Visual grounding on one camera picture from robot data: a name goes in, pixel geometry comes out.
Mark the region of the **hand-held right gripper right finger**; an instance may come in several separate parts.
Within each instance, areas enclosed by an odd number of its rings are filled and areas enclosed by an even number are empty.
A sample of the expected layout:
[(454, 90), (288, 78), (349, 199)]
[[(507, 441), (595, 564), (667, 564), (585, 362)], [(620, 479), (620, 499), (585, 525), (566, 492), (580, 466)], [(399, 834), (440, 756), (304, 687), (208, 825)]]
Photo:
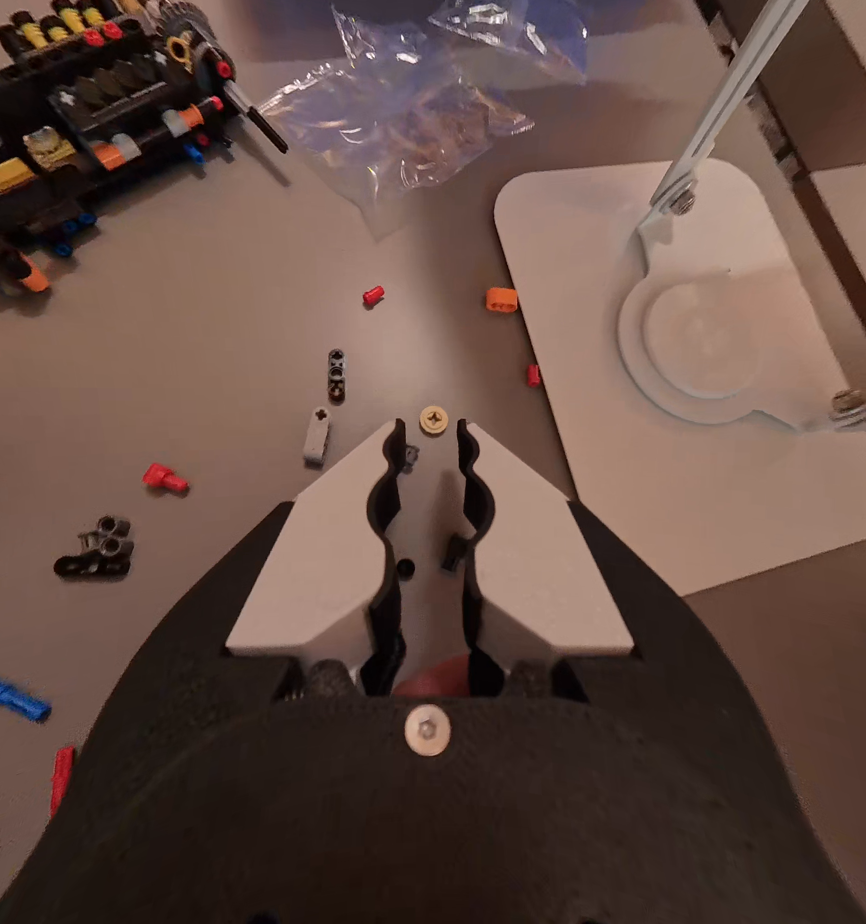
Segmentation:
[(466, 541), (462, 630), (473, 695), (520, 665), (551, 673), (582, 657), (628, 657), (627, 628), (572, 502), (479, 425), (457, 423)]

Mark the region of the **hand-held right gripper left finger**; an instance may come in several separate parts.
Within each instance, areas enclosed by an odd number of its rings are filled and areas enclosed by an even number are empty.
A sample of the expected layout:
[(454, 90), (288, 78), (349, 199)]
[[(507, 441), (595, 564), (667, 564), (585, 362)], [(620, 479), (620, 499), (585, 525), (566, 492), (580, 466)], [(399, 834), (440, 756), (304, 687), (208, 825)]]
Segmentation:
[(344, 665), (388, 695), (406, 653), (388, 528), (401, 511), (406, 426), (387, 422), (292, 502), (228, 635), (233, 656), (282, 656), (303, 671)]

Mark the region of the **lego pieces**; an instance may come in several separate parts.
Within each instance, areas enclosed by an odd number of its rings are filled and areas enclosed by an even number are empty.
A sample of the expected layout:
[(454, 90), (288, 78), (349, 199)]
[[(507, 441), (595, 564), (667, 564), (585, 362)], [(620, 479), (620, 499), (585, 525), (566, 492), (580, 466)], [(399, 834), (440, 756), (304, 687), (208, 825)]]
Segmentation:
[(43, 723), (0, 707), (0, 894), (41, 838), (56, 751), (81, 744), (132, 656), (174, 603), (277, 503), (318, 475), (302, 455), (326, 403), (326, 356), (349, 360), (327, 463), (402, 418), (419, 444), (396, 556), (436, 558), (432, 514), (459, 530), (440, 471), (440, 406), (496, 436), (543, 436), (519, 311), (385, 283), (358, 308), (302, 296), (174, 296), (41, 320), (0, 317), (0, 678), (51, 704)]

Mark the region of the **lego car chassis build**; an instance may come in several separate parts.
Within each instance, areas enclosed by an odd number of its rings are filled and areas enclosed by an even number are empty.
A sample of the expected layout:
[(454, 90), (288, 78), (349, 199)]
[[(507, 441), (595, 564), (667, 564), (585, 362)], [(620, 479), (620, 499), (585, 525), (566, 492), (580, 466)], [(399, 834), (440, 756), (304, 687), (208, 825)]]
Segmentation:
[(49, 6), (0, 26), (0, 286), (20, 293), (50, 287), (31, 248), (69, 259), (98, 203), (180, 158), (204, 168), (231, 118), (288, 152), (196, 4)]

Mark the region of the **clear plastic bag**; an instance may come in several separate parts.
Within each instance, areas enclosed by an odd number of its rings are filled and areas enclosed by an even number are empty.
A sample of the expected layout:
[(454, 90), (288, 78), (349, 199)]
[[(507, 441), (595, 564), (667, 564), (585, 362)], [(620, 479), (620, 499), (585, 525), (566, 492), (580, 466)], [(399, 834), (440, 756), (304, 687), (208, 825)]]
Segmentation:
[(452, 64), (359, 70), (327, 62), (276, 90), (259, 113), (374, 239), (409, 221), (408, 200), (442, 187), (534, 121)]
[(377, 24), (335, 6), (331, 11), (353, 68), (456, 66), (457, 52), (476, 47), (562, 82), (583, 84), (587, 78), (583, 2), (440, 2), (425, 26)]

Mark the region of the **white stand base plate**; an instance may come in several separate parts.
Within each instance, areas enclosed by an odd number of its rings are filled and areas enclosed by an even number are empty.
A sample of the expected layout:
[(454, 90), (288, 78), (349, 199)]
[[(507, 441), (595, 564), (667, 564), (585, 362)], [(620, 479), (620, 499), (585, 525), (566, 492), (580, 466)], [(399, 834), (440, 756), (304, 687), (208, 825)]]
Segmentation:
[(531, 172), (496, 229), (582, 503), (681, 595), (866, 539), (866, 398), (716, 134), (805, 2), (768, 2), (681, 154)]

